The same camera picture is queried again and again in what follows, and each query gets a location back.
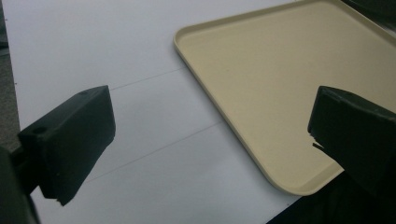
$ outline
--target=floor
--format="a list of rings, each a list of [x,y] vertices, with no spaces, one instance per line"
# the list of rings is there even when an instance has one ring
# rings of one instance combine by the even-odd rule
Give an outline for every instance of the floor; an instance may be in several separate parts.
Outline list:
[[[0,7],[0,146],[12,151],[20,145],[17,138],[20,123],[3,6]]]

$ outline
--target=table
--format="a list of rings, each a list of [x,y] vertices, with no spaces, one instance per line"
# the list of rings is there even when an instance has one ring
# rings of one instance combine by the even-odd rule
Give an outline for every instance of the table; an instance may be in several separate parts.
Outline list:
[[[184,26],[291,0],[4,0],[21,128],[108,85],[117,132],[42,223],[265,223],[299,197],[275,189],[177,55]]]

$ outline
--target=plastic tray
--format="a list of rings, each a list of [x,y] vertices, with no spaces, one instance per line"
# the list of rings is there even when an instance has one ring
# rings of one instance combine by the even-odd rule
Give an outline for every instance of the plastic tray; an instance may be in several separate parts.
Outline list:
[[[307,132],[319,85],[396,111],[396,39],[340,1],[189,26],[175,44],[265,176],[293,194],[315,193],[343,171]]]

